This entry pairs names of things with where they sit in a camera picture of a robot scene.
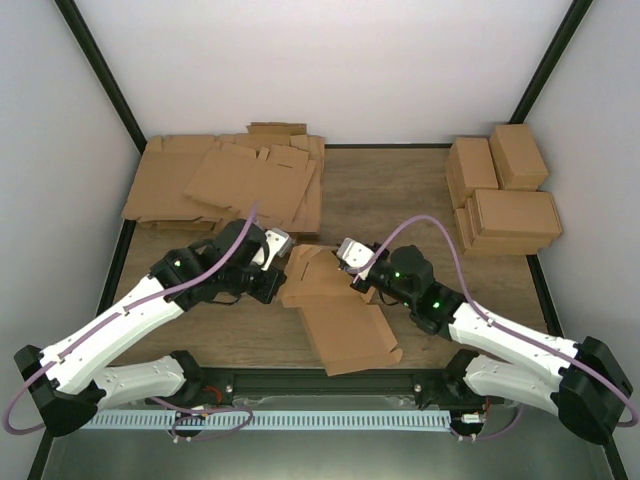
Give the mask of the cardboard box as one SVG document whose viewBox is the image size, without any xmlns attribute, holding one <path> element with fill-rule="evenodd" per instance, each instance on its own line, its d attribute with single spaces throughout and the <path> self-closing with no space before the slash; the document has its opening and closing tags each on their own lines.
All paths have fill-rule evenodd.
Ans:
<svg viewBox="0 0 640 480">
<path fill-rule="evenodd" d="M 296 309 L 327 375 L 337 376 L 399 364 L 403 351 L 372 295 L 351 288 L 333 251 L 299 245 L 285 267 L 278 299 Z"/>
</svg>

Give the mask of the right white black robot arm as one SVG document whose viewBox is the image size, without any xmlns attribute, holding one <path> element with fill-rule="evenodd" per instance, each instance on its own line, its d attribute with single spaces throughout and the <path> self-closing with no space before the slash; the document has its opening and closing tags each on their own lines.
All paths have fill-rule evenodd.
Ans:
<svg viewBox="0 0 640 480">
<path fill-rule="evenodd" d="M 337 256 L 355 290 L 376 289 L 404 305 L 426 334 L 479 349 L 445 376 L 451 400 L 514 400 L 556 416 L 585 441 L 611 442 L 633 387 L 604 342 L 540 333 L 472 304 L 435 279 L 432 264 L 414 245 L 388 251 L 346 239 Z"/>
</svg>

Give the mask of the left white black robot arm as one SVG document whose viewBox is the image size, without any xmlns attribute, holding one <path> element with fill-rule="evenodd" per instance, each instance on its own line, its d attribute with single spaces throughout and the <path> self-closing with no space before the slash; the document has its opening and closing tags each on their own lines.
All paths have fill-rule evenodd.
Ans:
<svg viewBox="0 0 640 480">
<path fill-rule="evenodd" d="M 286 280 L 273 260 L 291 245 L 282 230 L 235 220 L 213 239 L 169 251 L 119 302 L 69 337 L 44 349 L 20 349 L 14 360 L 44 427 L 62 437 L 98 412 L 132 401 L 196 402 L 204 392 L 204 373 L 186 350 L 136 365 L 111 363 L 198 304 L 217 303 L 220 294 L 270 303 Z"/>
</svg>

